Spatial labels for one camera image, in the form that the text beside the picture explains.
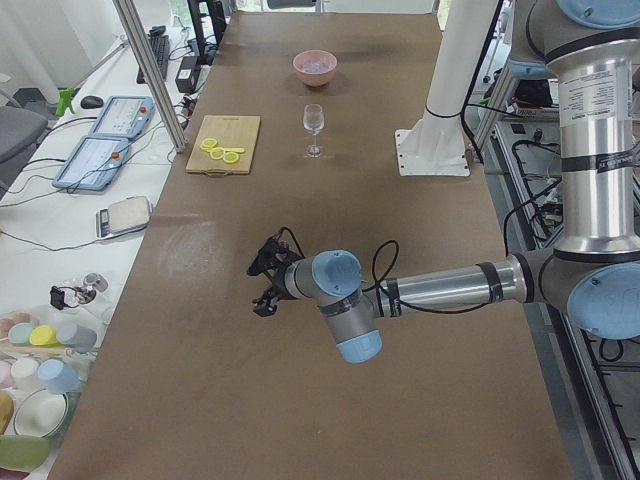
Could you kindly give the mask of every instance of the white stand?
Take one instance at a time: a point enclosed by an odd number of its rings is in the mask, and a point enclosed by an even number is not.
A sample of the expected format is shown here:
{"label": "white stand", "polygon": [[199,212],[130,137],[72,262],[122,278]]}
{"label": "white stand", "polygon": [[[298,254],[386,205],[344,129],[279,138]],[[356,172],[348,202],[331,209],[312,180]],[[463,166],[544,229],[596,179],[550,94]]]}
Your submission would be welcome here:
{"label": "white stand", "polygon": [[[484,38],[501,0],[454,0],[449,12],[427,105],[442,116],[462,106],[482,53]],[[460,119],[426,109],[411,130],[396,130],[400,175],[467,176]]]}

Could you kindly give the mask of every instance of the wine glass base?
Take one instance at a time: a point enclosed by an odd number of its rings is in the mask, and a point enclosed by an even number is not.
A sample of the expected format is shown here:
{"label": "wine glass base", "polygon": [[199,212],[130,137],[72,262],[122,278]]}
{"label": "wine glass base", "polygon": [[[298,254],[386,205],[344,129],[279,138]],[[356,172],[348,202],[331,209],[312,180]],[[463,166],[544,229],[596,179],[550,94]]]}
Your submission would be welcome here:
{"label": "wine glass base", "polygon": [[322,155],[322,147],[320,145],[309,145],[307,147],[307,157],[317,158]]}

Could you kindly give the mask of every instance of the white table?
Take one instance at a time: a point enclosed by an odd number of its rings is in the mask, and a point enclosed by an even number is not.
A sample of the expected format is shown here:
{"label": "white table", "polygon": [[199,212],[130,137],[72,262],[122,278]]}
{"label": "white table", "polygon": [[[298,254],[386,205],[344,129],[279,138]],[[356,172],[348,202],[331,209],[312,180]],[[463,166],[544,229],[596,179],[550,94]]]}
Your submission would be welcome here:
{"label": "white table", "polygon": [[[172,49],[181,45],[184,35],[180,29],[169,29]],[[121,42],[114,43],[118,48]],[[182,49],[174,56],[185,53]],[[167,89],[174,104],[180,102],[183,94],[177,91],[174,78],[180,60],[171,61],[167,73]],[[80,99],[86,95],[97,95],[105,100],[111,95],[150,95],[146,84],[136,84],[138,65],[130,48],[114,56],[96,71],[82,86],[73,105],[75,114],[67,112],[59,124],[74,118],[96,116],[99,110],[83,110]],[[200,82],[206,78],[208,69],[203,69]],[[79,139],[86,135],[92,121],[75,122],[48,136],[35,152],[31,160],[41,158],[67,158]],[[146,196],[155,203],[160,196],[165,179],[175,154],[160,115],[156,111],[145,128],[146,135],[133,144],[130,154],[143,149],[123,166],[112,184],[97,193],[54,193],[30,201],[20,206],[0,208],[0,229],[17,237],[32,240],[56,248],[79,245],[96,238],[96,212],[110,204],[131,196]],[[38,195],[55,191],[51,181],[31,178],[34,174],[54,177],[60,168],[59,162],[38,162],[27,166],[18,176],[10,191],[19,194],[5,194],[0,205],[11,205]],[[129,271],[138,252],[144,231],[124,237],[96,243],[76,250],[49,252],[23,242],[0,235],[2,269],[0,270],[0,317],[4,313],[28,312],[39,322],[55,326],[63,320],[72,319],[98,332],[98,345],[102,342],[110,315],[124,288]],[[84,308],[58,311],[49,305],[49,290],[52,285],[62,285],[65,281],[82,279],[87,273],[98,272],[109,283],[104,302],[99,311]],[[0,357],[3,356],[0,346]],[[20,402],[24,395],[13,391]],[[7,434],[14,433],[12,426]],[[47,461],[28,478],[44,479],[53,465],[56,449]]]}

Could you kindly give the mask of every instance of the wine glass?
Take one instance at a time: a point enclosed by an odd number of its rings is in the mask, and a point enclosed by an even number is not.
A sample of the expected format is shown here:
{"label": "wine glass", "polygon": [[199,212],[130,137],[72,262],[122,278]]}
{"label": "wine glass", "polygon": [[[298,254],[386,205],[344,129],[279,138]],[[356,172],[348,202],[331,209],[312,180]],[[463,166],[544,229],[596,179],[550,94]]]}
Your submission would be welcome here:
{"label": "wine glass", "polygon": [[317,143],[317,136],[324,128],[324,112],[322,111],[322,106],[316,103],[305,106],[302,123],[307,132],[313,135],[313,145],[307,147],[307,156],[319,157],[322,155],[322,147]]}

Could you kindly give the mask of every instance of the computer mouse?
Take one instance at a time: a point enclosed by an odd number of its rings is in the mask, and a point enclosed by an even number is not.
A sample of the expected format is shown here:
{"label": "computer mouse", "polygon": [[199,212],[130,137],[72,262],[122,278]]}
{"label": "computer mouse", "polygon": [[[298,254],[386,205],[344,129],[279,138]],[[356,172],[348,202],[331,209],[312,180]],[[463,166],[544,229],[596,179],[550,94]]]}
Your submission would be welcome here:
{"label": "computer mouse", "polygon": [[82,100],[80,100],[80,106],[85,110],[89,110],[91,108],[101,108],[104,105],[104,100],[100,97],[96,97],[95,95],[87,95]]}

